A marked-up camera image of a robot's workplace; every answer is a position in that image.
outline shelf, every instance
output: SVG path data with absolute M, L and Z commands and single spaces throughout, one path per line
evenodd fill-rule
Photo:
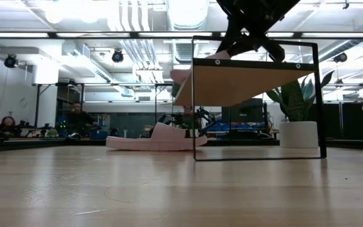
M 312 64 L 233 60 L 219 62 L 214 59 L 193 61 L 195 106 L 230 107 L 316 70 Z M 175 105 L 192 106 L 191 73 L 181 85 Z

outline snake plant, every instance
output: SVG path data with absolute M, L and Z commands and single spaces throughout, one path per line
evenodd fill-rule
M 334 71 L 323 78 L 321 87 L 330 82 L 333 73 Z M 281 86 L 281 90 L 275 88 L 266 92 L 269 98 L 280 104 L 281 111 L 288 116 L 290 122 L 305 121 L 314 102 L 316 95 L 313 94 L 312 80 L 310 79 L 307 84 L 305 84 L 305 80 L 306 78 L 302 81 L 302 84 L 295 80 Z

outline woman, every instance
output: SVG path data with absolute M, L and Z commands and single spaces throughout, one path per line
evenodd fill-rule
M 10 134 L 16 134 L 15 120 L 12 117 L 4 117 L 0 124 L 1 132 L 8 132 Z

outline plant pot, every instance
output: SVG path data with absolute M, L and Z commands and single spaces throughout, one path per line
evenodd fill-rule
M 281 148 L 318 148 L 316 122 L 286 122 L 280 124 Z

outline air duct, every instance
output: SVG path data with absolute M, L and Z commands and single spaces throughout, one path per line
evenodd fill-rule
M 131 31 L 131 27 L 129 24 L 129 2 L 128 0 L 122 0 L 122 15 L 121 15 L 121 24 L 124 27 L 125 31 Z M 133 51 L 133 53 L 135 54 L 134 56 L 136 56 L 136 59 L 138 60 L 138 62 L 140 64 L 142 64 L 142 67 L 140 68 L 144 68 L 147 69 L 148 68 L 148 64 L 146 63 L 146 61 L 144 60 L 144 56 L 142 55 L 142 52 L 138 46 L 138 43 L 136 40 L 127 40 L 127 42 L 130 43 L 130 48 L 132 48 L 131 51 Z
M 171 31 L 202 31 L 205 29 L 209 0 L 166 0 L 168 27 Z M 188 64 L 192 60 L 191 44 L 173 44 L 176 61 Z
M 111 13 L 109 17 L 107 18 L 107 26 L 111 31 L 118 31 L 122 32 L 124 29 L 120 22 L 120 0 L 110 0 L 109 7 L 113 9 L 114 13 Z M 126 51 L 126 53 L 131 58 L 132 62 L 136 65 L 138 65 L 139 68 L 143 68 L 144 65 L 142 62 L 138 61 L 137 54 L 134 50 L 134 48 L 131 46 L 130 40 L 120 40 L 119 41 L 123 49 Z
M 328 50 L 321 51 L 322 54 L 320 54 L 320 62 L 326 61 L 328 59 L 332 59 L 338 54 L 341 54 L 345 52 L 346 50 L 351 49 L 352 47 L 355 47 L 356 45 L 359 45 L 363 43 L 363 40 L 348 40 L 348 41 L 339 41 L 335 42 L 334 44 L 331 44 L 330 47 L 326 48 Z
M 149 28 L 148 23 L 148 0 L 141 0 L 141 23 L 142 29 L 145 32 L 149 32 L 151 29 Z M 148 53 L 150 53 L 150 57 L 152 58 L 153 64 L 156 69 L 160 69 L 158 58 L 156 57 L 154 43 L 152 40 L 145 39 L 146 47 L 148 48 Z
M 93 60 L 91 60 L 93 67 L 91 67 L 89 70 L 92 71 L 93 74 L 103 78 L 106 80 L 107 83 L 119 83 L 118 81 L 113 81 L 110 79 L 110 74 L 106 72 L 104 69 L 98 67 L 97 63 Z M 113 86 L 114 89 L 116 89 L 118 92 L 121 93 L 122 97 L 134 97 L 135 93 L 134 90 L 128 89 L 123 86 Z
M 139 26 L 139 20 L 138 20 L 138 1 L 132 0 L 131 6 L 132 6 L 132 12 L 131 12 L 132 13 L 132 27 L 134 28 L 135 31 L 139 32 L 139 31 L 141 31 L 141 28 Z M 155 63 L 154 63 L 151 55 L 149 54 L 149 49 L 148 49 L 146 40 L 139 40 L 139 43 L 141 43 L 142 48 L 144 49 L 144 51 L 146 53 L 146 57 L 147 57 L 147 60 L 146 60 L 144 55 L 141 53 L 141 57 L 142 57 L 143 61 L 145 63 L 147 61 L 149 61 L 149 68 L 154 69 Z
M 69 55 L 71 57 L 79 58 L 85 68 L 91 71 L 94 75 L 104 79 L 106 83 L 121 83 L 115 81 L 110 73 L 102 69 L 97 62 L 91 59 L 89 48 L 83 44 L 82 47 L 75 44 L 72 40 L 66 40 L 62 44 L 62 55 Z M 114 88 L 121 93 L 123 97 L 134 97 L 134 90 L 125 88 L 123 86 L 114 86 Z

